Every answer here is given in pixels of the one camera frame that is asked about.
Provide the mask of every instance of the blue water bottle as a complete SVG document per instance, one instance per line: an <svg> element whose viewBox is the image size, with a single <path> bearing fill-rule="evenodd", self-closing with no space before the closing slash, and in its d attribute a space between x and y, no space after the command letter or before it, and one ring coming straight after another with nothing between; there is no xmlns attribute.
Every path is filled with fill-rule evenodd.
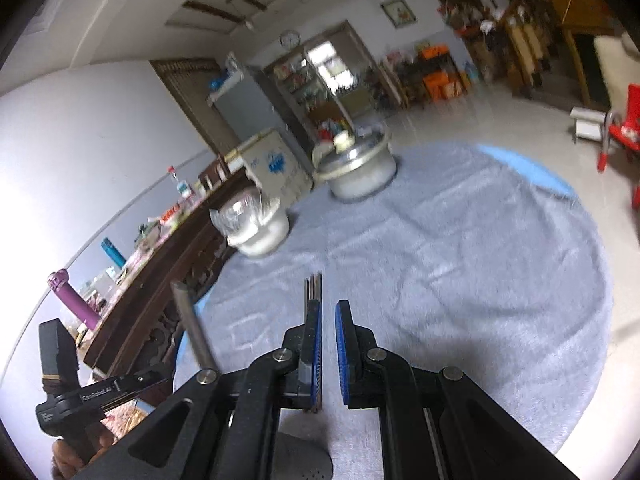
<svg viewBox="0 0 640 480"><path fill-rule="evenodd" d="M111 240L105 238L101 243L100 247L104 249L104 252L107 253L107 256L113 260L118 267L123 268L124 264L127 262L124 259L124 256L120 254L120 251L116 249L116 247L111 243Z"/></svg>

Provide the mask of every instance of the window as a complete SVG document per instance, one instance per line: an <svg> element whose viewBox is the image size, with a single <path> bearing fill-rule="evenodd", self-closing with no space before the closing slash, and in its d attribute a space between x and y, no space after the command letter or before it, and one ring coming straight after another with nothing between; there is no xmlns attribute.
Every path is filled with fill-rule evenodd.
<svg viewBox="0 0 640 480"><path fill-rule="evenodd" d="M335 94L339 88L348 88L355 82L353 74L330 41L312 48L308 56L332 93Z"/></svg>

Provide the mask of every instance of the pot lid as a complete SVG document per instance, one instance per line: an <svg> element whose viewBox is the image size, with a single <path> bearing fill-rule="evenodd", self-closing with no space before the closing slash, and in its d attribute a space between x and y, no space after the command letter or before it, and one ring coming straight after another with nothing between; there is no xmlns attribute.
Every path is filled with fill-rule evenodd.
<svg viewBox="0 0 640 480"><path fill-rule="evenodd" d="M357 137L347 131L341 132L334 137L334 148L318 163L318 173L329 173L351 165L384 142L385 134L381 131Z"/></svg>
<svg viewBox="0 0 640 480"><path fill-rule="evenodd" d="M211 209L211 222L226 236L252 229L253 224L259 224L267 202L257 187L247 188L233 195L219 210Z"/></svg>

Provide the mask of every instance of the stainless steel pot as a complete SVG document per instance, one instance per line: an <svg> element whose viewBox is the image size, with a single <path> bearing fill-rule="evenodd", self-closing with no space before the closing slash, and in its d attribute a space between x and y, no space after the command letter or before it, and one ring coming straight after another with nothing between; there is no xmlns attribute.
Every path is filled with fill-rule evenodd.
<svg viewBox="0 0 640 480"><path fill-rule="evenodd" d="M316 182L327 182L341 200L358 200L386 186L396 175L396 160L389 151L389 134L373 131L355 137L342 132L334 148L325 154L314 173Z"/></svg>

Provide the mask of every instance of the refrigerator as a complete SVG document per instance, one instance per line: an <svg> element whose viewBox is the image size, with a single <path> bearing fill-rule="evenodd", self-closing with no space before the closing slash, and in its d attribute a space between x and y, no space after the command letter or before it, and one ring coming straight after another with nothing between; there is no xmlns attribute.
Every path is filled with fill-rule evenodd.
<svg viewBox="0 0 640 480"><path fill-rule="evenodd" d="M236 133L240 142L255 134L275 129L300 166L312 174L311 152L316 143L316 129L304 111L286 92L260 69L244 67L241 76L213 105Z"/></svg>

